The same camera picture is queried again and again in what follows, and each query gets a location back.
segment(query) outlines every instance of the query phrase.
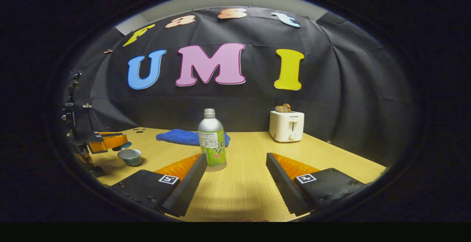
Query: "table surface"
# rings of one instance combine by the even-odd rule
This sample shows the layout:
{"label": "table surface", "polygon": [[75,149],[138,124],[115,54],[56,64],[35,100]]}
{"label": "table surface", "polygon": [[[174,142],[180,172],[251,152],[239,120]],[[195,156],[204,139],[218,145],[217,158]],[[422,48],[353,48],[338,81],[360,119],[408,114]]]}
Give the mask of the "table surface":
{"label": "table surface", "polygon": [[[123,131],[132,143],[130,148],[142,152],[143,163],[136,167],[128,166],[111,149],[107,153],[94,154],[94,164],[106,172],[97,180],[114,185],[138,170],[155,171],[201,153],[199,146],[156,140],[157,134],[167,131],[145,127]],[[231,138],[226,148],[227,167],[204,173],[186,215],[177,219],[187,222],[240,222],[252,218],[256,221],[285,222],[303,217],[290,214],[283,202],[265,165],[268,152],[319,170],[336,168],[362,183],[376,180],[385,169],[306,133],[301,141],[295,143],[278,143],[267,131],[227,134]]]}

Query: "toaster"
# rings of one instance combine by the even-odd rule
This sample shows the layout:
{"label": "toaster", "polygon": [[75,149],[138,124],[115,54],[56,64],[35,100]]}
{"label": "toaster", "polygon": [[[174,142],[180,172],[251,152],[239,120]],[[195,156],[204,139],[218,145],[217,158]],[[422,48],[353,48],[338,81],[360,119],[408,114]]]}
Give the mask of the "toaster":
{"label": "toaster", "polygon": [[303,132],[304,113],[270,111],[269,133],[276,141],[301,141]]}

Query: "gray cup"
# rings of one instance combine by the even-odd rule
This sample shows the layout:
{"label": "gray cup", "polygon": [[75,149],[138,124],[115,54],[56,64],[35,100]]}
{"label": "gray cup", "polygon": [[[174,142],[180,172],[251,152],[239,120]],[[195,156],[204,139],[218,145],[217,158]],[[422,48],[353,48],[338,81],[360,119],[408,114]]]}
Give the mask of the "gray cup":
{"label": "gray cup", "polygon": [[142,162],[141,151],[136,149],[126,149],[118,153],[118,157],[123,159],[128,165],[137,166]]}

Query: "green label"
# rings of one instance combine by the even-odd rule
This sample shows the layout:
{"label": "green label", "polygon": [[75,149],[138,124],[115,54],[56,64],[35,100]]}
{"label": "green label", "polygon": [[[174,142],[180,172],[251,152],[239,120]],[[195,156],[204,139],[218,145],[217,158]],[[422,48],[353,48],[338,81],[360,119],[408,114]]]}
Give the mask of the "green label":
{"label": "green label", "polygon": [[226,162],[224,130],[215,133],[198,132],[201,152],[206,154],[208,166],[221,166]]}

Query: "letter u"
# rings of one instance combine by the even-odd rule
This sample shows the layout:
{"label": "letter u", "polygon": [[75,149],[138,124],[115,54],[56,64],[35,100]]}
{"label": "letter u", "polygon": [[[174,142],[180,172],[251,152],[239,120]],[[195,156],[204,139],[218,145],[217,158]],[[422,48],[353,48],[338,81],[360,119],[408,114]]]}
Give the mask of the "letter u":
{"label": "letter u", "polygon": [[165,52],[167,52],[165,49],[160,49],[149,54],[149,58],[151,59],[150,72],[148,77],[143,79],[139,78],[139,68],[144,56],[132,58],[128,62],[128,85],[133,89],[145,89],[152,86],[159,78],[160,61]]}

